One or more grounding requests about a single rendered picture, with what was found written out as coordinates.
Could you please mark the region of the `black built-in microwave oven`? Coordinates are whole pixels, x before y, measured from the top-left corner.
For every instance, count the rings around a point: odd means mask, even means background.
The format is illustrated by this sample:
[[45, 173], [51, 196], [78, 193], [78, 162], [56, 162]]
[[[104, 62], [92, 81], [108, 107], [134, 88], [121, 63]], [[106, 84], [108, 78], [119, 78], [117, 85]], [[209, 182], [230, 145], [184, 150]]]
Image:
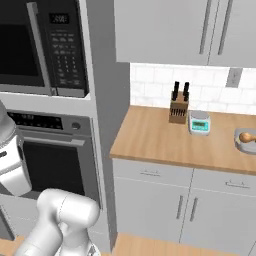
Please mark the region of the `black built-in microwave oven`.
[[37, 20], [55, 96], [84, 98], [89, 85], [78, 0], [0, 0], [0, 92], [48, 95], [26, 4]]

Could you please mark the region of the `white kitchen scale teal display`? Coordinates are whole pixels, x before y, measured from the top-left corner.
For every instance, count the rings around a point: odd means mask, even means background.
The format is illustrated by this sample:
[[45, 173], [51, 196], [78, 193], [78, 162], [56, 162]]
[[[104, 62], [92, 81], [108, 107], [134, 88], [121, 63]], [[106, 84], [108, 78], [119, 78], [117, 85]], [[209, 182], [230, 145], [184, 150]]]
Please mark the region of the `white kitchen scale teal display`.
[[188, 129], [191, 135], [208, 136], [211, 129], [210, 115], [205, 111], [190, 110], [188, 115]]

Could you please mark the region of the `grey base cupboard door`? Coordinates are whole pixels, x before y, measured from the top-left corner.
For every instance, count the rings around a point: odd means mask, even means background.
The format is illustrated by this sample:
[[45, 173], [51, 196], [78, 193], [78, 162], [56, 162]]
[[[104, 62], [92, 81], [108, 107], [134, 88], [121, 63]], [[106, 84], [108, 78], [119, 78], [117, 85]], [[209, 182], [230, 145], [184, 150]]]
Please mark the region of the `grey base cupboard door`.
[[[198, 203], [190, 222], [195, 197]], [[192, 189], [180, 242], [249, 256], [256, 243], [256, 197]]]
[[[124, 178], [114, 183], [119, 232], [179, 242], [188, 188]], [[180, 195], [183, 204], [176, 219]]]

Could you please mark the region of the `grey wall cupboard door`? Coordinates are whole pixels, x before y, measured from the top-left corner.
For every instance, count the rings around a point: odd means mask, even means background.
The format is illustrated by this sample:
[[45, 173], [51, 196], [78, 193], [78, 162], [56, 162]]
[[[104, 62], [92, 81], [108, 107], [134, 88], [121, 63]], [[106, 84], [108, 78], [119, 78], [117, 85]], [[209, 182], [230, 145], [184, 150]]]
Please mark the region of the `grey wall cupboard door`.
[[256, 0], [233, 0], [223, 53], [218, 55], [227, 3], [218, 3], [208, 65], [256, 68]]
[[212, 0], [199, 54], [207, 0], [114, 0], [119, 62], [204, 66], [218, 0]]

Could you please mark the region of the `wooden knife block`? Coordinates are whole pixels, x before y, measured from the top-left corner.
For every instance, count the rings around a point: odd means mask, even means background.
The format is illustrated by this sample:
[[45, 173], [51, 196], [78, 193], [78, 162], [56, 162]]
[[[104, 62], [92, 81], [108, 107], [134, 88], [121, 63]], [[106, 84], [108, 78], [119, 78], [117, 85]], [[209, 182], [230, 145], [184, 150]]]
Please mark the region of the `wooden knife block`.
[[185, 124], [188, 114], [189, 101], [184, 100], [185, 96], [178, 92], [176, 100], [171, 100], [169, 122], [175, 124]]

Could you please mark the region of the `grey tall appliance cabinet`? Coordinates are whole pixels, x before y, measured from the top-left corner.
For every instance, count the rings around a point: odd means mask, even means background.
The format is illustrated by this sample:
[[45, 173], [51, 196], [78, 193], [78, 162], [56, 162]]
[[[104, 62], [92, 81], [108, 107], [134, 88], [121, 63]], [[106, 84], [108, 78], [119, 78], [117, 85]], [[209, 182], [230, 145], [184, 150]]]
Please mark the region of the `grey tall appliance cabinet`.
[[[78, 0], [89, 93], [84, 98], [0, 92], [7, 111], [88, 117], [98, 180], [100, 216], [90, 228], [100, 251], [112, 251], [117, 238], [113, 165], [110, 149], [130, 105], [130, 66], [116, 60], [114, 0]], [[12, 225], [31, 232], [37, 199], [0, 189]]]

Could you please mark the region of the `brown chicken drumstick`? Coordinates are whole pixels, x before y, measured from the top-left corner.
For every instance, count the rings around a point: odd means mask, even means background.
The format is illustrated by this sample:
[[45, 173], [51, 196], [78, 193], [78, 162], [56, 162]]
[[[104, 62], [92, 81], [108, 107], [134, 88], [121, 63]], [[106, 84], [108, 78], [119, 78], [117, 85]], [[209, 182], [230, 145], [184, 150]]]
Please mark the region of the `brown chicken drumstick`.
[[256, 143], [256, 135], [252, 135], [248, 132], [242, 132], [239, 135], [239, 139], [243, 143], [249, 143], [249, 142], [252, 142], [252, 141], [254, 141]]

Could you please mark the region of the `grey meat container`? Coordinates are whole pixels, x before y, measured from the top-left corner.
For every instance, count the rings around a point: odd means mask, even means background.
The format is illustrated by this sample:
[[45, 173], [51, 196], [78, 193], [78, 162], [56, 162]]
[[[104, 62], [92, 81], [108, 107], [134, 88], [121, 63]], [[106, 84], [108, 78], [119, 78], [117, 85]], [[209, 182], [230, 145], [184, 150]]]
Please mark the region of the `grey meat container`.
[[256, 136], [256, 129], [252, 128], [237, 128], [234, 131], [234, 143], [238, 150], [240, 150], [243, 153], [247, 154], [254, 154], [256, 155], [256, 142], [251, 141], [248, 143], [241, 142], [239, 139], [239, 135], [243, 132], [247, 132], [250, 135]]

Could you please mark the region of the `steel built-in oven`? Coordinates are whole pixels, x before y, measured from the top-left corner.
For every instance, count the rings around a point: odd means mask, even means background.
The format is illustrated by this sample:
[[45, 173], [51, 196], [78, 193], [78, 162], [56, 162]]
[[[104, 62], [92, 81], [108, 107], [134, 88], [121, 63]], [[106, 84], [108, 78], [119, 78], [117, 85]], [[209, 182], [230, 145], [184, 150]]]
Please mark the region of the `steel built-in oven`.
[[[79, 130], [71, 127], [81, 125]], [[25, 111], [0, 112], [0, 137], [11, 128], [86, 138], [83, 146], [53, 145], [24, 140], [22, 153], [27, 163], [32, 190], [25, 198], [37, 199], [47, 188], [61, 189], [94, 201], [100, 200], [91, 122], [88, 117]]]

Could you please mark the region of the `grey drawer front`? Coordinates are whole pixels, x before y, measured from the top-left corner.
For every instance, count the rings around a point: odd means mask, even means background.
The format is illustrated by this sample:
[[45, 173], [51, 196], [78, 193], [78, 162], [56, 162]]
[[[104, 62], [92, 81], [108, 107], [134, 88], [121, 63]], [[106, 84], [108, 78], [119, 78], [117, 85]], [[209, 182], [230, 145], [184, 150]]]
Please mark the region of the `grey drawer front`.
[[[226, 186], [225, 182], [230, 180], [233, 183], [243, 182], [247, 186], [250, 186], [250, 189]], [[195, 169], [192, 187], [194, 189], [209, 190], [214, 192], [256, 196], [256, 176], [221, 172], [216, 170]]]
[[[132, 160], [114, 159], [114, 176], [138, 181], [189, 187], [193, 169], [181, 166], [156, 164]], [[141, 175], [140, 171], [158, 172], [161, 177]]]

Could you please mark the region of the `grey wall socket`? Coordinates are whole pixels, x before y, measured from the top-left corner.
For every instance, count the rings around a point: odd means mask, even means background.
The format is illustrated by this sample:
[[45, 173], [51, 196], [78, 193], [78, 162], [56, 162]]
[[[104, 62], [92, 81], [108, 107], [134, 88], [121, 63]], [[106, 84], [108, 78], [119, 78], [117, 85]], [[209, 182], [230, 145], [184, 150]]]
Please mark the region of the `grey wall socket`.
[[237, 88], [240, 83], [242, 71], [242, 68], [230, 68], [226, 81], [226, 86], [230, 88]]

